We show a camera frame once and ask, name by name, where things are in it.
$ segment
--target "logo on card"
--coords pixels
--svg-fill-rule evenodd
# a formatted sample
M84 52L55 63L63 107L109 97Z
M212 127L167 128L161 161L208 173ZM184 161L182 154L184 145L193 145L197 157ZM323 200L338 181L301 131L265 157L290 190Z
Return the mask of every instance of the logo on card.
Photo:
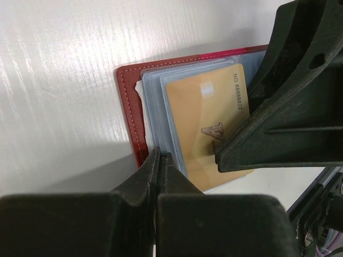
M225 141L223 124L221 122L217 126L202 128L202 132L215 138L215 140L212 141L214 152L220 148Z

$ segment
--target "red leather wallet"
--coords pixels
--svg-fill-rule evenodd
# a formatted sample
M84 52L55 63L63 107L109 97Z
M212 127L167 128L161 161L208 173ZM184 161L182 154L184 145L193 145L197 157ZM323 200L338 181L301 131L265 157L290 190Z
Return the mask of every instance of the red leather wallet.
M117 79L117 84L121 94L126 121L128 123L133 151L136 156L138 167L143 164L149 154L145 142L145 130L141 100L135 90L136 83L141 80L141 71L143 69L205 61L208 59L222 58L231 55L241 55L249 52L264 51L266 49L267 45L247 47L119 67L115 72L115 77Z

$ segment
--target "stitched seam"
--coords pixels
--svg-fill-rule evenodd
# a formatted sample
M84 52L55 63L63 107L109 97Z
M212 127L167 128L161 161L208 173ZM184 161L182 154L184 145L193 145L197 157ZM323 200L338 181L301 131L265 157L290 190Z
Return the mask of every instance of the stitched seam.
M249 48L249 50L231 52L230 55L245 54L246 52L252 51L252 50L255 50L255 49L257 49L257 47ZM135 121L134 121L134 119L133 119L133 115L132 115L132 111L131 111L131 105L130 105L128 93L127 93L127 91L126 91L126 85L125 85L125 82L124 82L124 72L127 72L127 71L134 71L134 70L141 70L141 69L150 68L150 67L159 67L159 66L164 66L164 65L168 65L168 64L174 64L174 63L184 63L184 62L196 61L196 60L199 60L199 59L209 59L209 58L215 58L215 57L221 57L221 56L227 56L227 55L228 55L228 54L213 55L213 56L207 56L207 57L189 59L189 60L184 60L184 61L175 61L175 62L169 62L169 63L161 63L161 64L159 64L159 65L150 65L150 66L144 66L144 67L137 67L137 68L134 68L134 69L128 69L128 70L122 71L121 77L122 77L124 92L125 92L126 100L127 100L127 102L128 102L128 106L129 106L129 112L130 112L130 116L131 116L131 122L132 122L132 124L133 124L133 130L134 130L135 135L136 135L136 143L137 143L137 145L138 145L139 155L140 155L140 161L141 161L141 162L143 162L143 156L142 156L142 154L141 154L141 148L140 148L139 141L138 141L138 134L137 134L137 131L136 131L136 125L135 125Z

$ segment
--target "card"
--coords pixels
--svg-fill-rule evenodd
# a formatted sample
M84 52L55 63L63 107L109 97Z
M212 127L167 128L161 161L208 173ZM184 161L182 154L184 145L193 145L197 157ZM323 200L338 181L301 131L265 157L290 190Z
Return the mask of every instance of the card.
M235 64L167 85L189 180L204 191L252 170L220 173L214 151L249 117L243 66Z

